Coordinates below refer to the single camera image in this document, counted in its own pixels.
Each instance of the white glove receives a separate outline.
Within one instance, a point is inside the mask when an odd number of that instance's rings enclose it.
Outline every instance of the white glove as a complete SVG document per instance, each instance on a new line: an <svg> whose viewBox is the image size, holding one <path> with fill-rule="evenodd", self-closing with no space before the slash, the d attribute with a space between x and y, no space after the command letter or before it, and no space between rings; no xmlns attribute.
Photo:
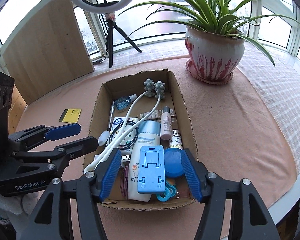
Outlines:
<svg viewBox="0 0 300 240"><path fill-rule="evenodd" d="M37 192L14 197L4 197L0 194L0 217L10 220L17 233L17 240L28 225L28 216L38 202L37 197Z"/></svg>

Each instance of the blue glass bottle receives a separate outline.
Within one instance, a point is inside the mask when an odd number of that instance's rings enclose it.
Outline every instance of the blue glass bottle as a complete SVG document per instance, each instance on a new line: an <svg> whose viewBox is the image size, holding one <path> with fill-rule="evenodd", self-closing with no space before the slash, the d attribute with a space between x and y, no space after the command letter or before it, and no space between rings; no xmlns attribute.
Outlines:
<svg viewBox="0 0 300 240"><path fill-rule="evenodd" d="M134 94L134 95L129 96L129 97L119 98L116 101L114 101L114 104L115 104L115 106L118 110L123 110L126 107L128 107L131 104L132 101L134 101L136 99L137 99L137 95Z"/></svg>

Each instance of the pink saucer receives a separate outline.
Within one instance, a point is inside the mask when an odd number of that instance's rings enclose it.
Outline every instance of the pink saucer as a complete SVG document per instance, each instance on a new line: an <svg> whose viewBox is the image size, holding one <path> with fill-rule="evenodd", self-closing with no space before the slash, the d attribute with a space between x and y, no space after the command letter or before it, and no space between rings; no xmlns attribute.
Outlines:
<svg viewBox="0 0 300 240"><path fill-rule="evenodd" d="M191 76L193 76L194 78L202 81L202 82L205 82L205 83L208 83L208 84L211 84L211 85L224 85L224 84L228 84L232 79L233 79L233 72L231 72L229 75L227 75L225 77L225 79L221 80L221 81L216 81L216 82L213 82L213 81L208 81L208 80L205 80L203 79L202 77L199 77L194 69L194 66L192 64L192 61L191 59L189 59L187 62L186 62L186 69L187 71L189 72L189 74Z"/></svg>

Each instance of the cardboard box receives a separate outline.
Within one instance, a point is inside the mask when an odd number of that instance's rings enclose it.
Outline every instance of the cardboard box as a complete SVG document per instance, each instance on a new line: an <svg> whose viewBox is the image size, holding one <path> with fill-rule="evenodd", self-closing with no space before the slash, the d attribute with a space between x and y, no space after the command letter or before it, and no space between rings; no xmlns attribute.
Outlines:
<svg viewBox="0 0 300 240"><path fill-rule="evenodd" d="M114 99L133 94L141 95L144 90L144 81L151 78L154 82L161 80L166 84L165 99L161 100L157 109L162 109L163 106L169 106L174 109L177 121L172 123L173 129L179 129L184 148L189 148L198 159L197 146L194 140L191 121L183 101L178 82L173 72L166 70L140 72L135 75L125 76L122 78L110 80L104 83L99 91L99 95L95 104L95 109L90 123L90 136L98 138L100 134L107 128L111 103ZM131 116L140 116L141 113L149 112L155 105L157 99L155 97L148 98L143 96L134 106L131 111ZM125 116L128 112L115 112L114 116ZM169 147L168 141L161 140L164 148ZM94 160L94 155L100 154L104 147L99 147L96 152L85 156L84 167ZM177 190L180 192L180 198L171 198L169 201L160 202L155 195L152 195L149 202L140 202L135 200L125 199L120 191L120 174L118 173L114 186L109 197L102 205L117 209L128 210L158 210L171 209L189 205L194 202L188 188L185 176L176 179Z"/></svg>

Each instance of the tripod leg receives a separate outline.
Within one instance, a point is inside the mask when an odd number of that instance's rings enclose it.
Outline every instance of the tripod leg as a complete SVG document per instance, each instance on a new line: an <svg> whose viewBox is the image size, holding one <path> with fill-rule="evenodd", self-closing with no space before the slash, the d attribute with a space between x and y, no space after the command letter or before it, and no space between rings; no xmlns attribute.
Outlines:
<svg viewBox="0 0 300 240"><path fill-rule="evenodd" d="M132 41L132 39L130 39L128 37L128 35L118 26L115 26L115 29L138 51L138 52L142 52L141 49L139 49L139 47Z"/></svg>
<svg viewBox="0 0 300 240"><path fill-rule="evenodd" d="M109 68L111 68L113 65L113 26L109 26L108 28L108 52L109 52Z"/></svg>

